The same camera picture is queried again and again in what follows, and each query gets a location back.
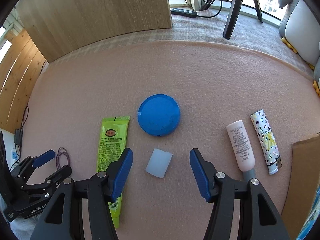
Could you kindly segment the white patterned lighter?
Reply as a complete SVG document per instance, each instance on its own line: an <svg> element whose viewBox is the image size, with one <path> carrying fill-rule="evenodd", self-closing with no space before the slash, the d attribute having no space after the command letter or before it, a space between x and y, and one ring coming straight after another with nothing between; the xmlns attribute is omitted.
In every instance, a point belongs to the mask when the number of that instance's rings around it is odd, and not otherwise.
<svg viewBox="0 0 320 240"><path fill-rule="evenodd" d="M276 143L274 133L263 109L260 109L250 115L251 122L258 136L261 148L263 150L265 162L269 175L277 173L281 167L281 157Z"/></svg>

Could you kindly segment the translucent white plastic cup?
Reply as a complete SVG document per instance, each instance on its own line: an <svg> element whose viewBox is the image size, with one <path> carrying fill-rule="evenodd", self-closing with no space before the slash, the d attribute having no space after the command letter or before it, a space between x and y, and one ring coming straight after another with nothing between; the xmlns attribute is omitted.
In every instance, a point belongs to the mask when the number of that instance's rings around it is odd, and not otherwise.
<svg viewBox="0 0 320 240"><path fill-rule="evenodd" d="M146 172L157 178L164 178L173 154L155 148L146 166Z"/></svg>

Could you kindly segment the large penguin plush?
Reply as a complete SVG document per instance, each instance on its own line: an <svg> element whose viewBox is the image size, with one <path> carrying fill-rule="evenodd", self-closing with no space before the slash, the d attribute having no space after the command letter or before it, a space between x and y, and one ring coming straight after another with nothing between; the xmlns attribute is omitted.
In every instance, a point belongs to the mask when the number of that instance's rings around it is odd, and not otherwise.
<svg viewBox="0 0 320 240"><path fill-rule="evenodd" d="M286 8L279 25L282 40L312 66L319 60L319 23L304 0L278 0Z"/></svg>

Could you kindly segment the wooden headboard panel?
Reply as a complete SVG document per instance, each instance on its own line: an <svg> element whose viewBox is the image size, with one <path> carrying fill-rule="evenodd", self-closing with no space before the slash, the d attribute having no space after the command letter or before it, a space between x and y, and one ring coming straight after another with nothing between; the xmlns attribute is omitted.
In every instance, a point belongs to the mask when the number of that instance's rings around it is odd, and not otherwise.
<svg viewBox="0 0 320 240"><path fill-rule="evenodd" d="M172 27L168 0L19 0L16 9L48 62L106 38Z"/></svg>

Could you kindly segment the pink lotion bottle grey cap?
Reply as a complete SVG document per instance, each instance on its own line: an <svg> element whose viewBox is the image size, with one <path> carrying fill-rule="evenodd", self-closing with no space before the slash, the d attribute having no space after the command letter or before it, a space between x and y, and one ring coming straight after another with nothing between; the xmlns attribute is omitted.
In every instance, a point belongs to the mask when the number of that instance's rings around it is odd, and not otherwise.
<svg viewBox="0 0 320 240"><path fill-rule="evenodd" d="M238 120L226 126L231 141L237 165L243 174L244 181L255 178L255 157L252 146L242 120Z"/></svg>

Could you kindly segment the green yellow cream tube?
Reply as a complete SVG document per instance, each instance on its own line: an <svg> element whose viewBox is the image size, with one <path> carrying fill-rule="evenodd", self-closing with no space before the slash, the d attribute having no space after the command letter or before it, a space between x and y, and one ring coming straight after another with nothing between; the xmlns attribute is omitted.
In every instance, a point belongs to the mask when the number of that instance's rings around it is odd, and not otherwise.
<svg viewBox="0 0 320 240"><path fill-rule="evenodd" d="M126 147L130 116L103 118L99 134L97 172L117 161Z"/></svg>

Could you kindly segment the slatted wooden panel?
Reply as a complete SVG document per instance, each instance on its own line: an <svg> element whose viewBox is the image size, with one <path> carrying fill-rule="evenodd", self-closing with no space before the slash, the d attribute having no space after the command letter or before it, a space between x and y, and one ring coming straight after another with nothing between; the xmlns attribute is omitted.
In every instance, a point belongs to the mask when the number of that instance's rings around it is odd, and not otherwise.
<svg viewBox="0 0 320 240"><path fill-rule="evenodd" d="M46 60L26 30L4 37L11 46L1 61L1 129L14 133Z"/></svg>

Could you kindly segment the black power adapter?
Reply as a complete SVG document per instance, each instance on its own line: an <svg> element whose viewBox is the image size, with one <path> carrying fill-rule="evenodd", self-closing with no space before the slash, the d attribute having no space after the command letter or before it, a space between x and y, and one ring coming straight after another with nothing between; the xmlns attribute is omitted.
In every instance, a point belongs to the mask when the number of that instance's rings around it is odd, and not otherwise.
<svg viewBox="0 0 320 240"><path fill-rule="evenodd" d="M15 129L14 144L17 146L21 146L22 139L23 139L23 130L22 129Z"/></svg>

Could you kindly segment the black power strip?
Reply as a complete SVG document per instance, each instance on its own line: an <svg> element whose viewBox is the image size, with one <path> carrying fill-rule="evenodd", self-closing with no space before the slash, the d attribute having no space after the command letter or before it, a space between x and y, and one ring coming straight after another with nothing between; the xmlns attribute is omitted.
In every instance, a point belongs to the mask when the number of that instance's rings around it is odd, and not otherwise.
<svg viewBox="0 0 320 240"><path fill-rule="evenodd" d="M188 18L196 18L197 12L193 10L181 9L181 8L171 8L170 12L172 15L184 16Z"/></svg>

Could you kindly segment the cardboard box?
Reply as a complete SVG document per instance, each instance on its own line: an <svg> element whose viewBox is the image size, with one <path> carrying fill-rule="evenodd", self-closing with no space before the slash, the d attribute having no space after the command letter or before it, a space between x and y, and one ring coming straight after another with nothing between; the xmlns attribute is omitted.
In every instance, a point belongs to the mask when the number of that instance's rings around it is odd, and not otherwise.
<svg viewBox="0 0 320 240"><path fill-rule="evenodd" d="M311 212L319 187L319 135L292 145L289 189L281 217L296 239Z"/></svg>

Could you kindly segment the blue round lid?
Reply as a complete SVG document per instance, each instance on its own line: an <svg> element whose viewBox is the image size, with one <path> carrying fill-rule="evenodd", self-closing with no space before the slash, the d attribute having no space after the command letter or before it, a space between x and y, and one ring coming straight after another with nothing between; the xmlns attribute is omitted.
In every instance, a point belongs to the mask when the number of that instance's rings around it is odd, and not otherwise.
<svg viewBox="0 0 320 240"><path fill-rule="evenodd" d="M141 129L149 135L163 137L179 125L181 111L176 100L166 94L153 94L146 98L137 111Z"/></svg>

